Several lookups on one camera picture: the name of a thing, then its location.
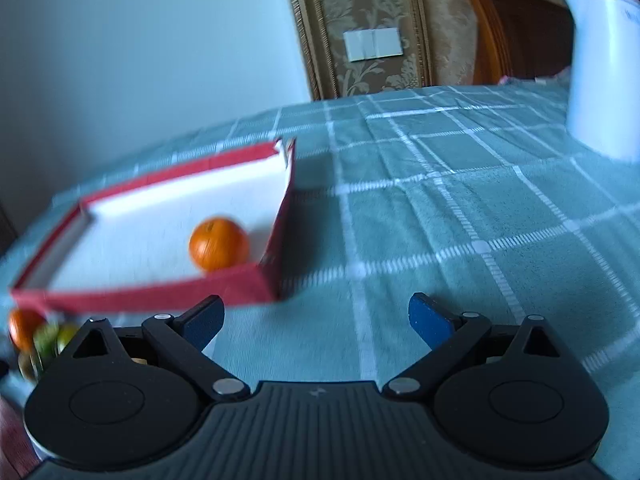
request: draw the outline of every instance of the orange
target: orange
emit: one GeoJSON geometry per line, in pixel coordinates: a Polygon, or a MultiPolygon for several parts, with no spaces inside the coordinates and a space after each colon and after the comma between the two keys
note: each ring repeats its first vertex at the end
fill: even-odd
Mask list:
{"type": "Polygon", "coordinates": [[[249,257],[249,237],[228,218],[210,218],[191,235],[189,254],[207,272],[244,264],[249,257]]]}
{"type": "Polygon", "coordinates": [[[33,334],[44,322],[46,319],[35,310],[14,308],[7,320],[11,340],[21,351],[30,352],[33,348],[33,334]]]}

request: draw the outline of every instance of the wooden headboard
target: wooden headboard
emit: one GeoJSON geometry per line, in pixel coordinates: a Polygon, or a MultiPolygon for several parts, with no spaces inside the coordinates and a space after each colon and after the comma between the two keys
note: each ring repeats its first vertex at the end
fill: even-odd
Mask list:
{"type": "Polygon", "coordinates": [[[574,20],[547,0],[469,0],[478,17],[474,84],[550,76],[571,64],[574,20]]]}

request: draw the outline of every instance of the red fabric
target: red fabric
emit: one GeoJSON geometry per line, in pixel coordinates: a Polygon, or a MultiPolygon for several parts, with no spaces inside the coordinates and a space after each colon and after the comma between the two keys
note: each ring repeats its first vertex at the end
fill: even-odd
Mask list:
{"type": "Polygon", "coordinates": [[[22,419],[4,399],[0,399],[0,480],[23,478],[39,463],[22,419]]]}

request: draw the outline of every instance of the white kettle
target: white kettle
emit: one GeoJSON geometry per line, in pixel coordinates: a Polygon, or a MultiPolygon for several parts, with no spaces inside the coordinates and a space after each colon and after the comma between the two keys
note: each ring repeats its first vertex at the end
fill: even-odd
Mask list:
{"type": "Polygon", "coordinates": [[[566,0],[574,57],[566,127],[592,150],[640,161],[640,2],[566,0]]]}

